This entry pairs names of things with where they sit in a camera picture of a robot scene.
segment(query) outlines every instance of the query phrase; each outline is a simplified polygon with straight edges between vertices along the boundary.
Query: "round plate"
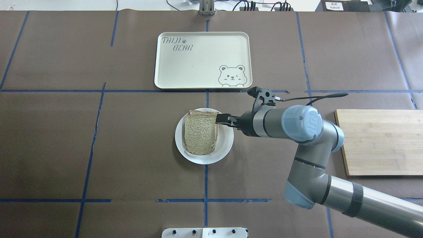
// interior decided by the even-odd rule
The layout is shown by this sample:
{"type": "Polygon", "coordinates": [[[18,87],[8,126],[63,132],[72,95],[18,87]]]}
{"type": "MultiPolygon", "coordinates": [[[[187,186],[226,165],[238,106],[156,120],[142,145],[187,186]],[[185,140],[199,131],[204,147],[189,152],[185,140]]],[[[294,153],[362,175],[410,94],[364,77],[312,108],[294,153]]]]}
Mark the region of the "round plate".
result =
{"type": "MultiPolygon", "coordinates": [[[[211,108],[198,108],[198,111],[212,111],[220,113],[219,111],[211,108]]],[[[181,118],[175,130],[175,142],[179,152],[189,161],[198,164],[211,164],[216,163],[223,159],[232,148],[233,144],[233,129],[225,125],[218,125],[218,133],[216,140],[216,147],[207,155],[193,155],[189,153],[185,147],[185,140],[183,132],[185,131],[185,116],[181,118]]]]}

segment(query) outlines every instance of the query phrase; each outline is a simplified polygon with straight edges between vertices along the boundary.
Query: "bear drawing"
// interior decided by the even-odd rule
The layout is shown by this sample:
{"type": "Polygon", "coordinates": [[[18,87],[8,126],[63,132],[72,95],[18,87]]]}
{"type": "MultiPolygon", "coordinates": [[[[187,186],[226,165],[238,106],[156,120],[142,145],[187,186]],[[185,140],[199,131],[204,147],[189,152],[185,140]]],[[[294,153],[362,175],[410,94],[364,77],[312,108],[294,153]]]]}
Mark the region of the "bear drawing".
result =
{"type": "Polygon", "coordinates": [[[244,86],[247,83],[247,77],[244,74],[245,67],[238,65],[237,67],[230,68],[222,65],[220,68],[219,83],[223,86],[237,87],[244,86]]]}

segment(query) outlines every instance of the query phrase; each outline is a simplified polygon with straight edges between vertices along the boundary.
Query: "cutting board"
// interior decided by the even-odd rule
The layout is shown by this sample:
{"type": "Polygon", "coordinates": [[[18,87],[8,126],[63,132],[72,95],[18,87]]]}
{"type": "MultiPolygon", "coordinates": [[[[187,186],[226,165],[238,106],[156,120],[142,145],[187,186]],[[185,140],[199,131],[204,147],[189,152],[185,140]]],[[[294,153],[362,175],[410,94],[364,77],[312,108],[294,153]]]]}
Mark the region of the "cutting board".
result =
{"type": "Polygon", "coordinates": [[[347,175],[423,175],[423,111],[338,109],[347,175]]]}

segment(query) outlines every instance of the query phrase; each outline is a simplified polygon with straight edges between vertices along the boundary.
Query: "light blue joint cap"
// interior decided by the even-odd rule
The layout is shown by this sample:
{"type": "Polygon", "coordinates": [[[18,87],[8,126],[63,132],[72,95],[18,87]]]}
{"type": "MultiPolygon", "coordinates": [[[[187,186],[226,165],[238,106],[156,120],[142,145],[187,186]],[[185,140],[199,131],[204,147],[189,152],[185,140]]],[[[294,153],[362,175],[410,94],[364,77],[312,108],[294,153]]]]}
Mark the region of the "light blue joint cap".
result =
{"type": "Polygon", "coordinates": [[[323,120],[312,106],[295,105],[282,115],[282,128],[291,139],[297,142],[310,141],[320,135],[323,120]]]}
{"type": "Polygon", "coordinates": [[[311,209],[314,202],[302,194],[294,185],[286,181],[285,191],[283,193],[285,199],[300,208],[311,209]]]}
{"type": "Polygon", "coordinates": [[[343,133],[343,130],[341,128],[339,128],[339,126],[337,126],[337,125],[333,125],[333,126],[335,127],[336,131],[338,132],[338,143],[336,144],[335,148],[332,150],[332,152],[336,152],[342,147],[343,142],[345,140],[345,135],[343,133]]]}

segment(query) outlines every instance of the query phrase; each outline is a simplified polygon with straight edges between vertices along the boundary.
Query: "bear ear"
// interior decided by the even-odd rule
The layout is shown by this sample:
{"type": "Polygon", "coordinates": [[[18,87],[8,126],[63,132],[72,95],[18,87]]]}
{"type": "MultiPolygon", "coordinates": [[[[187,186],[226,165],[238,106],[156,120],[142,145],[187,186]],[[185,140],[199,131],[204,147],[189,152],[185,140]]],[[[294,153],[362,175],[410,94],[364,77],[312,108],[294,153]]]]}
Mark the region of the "bear ear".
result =
{"type": "Polygon", "coordinates": [[[221,67],[219,67],[220,71],[222,72],[223,70],[227,69],[228,67],[226,65],[222,65],[221,67]]]}
{"type": "Polygon", "coordinates": [[[245,70],[245,67],[244,67],[244,66],[242,66],[242,65],[238,65],[238,66],[237,66],[237,68],[238,68],[239,70],[241,70],[241,71],[244,71],[244,70],[245,70]]]}

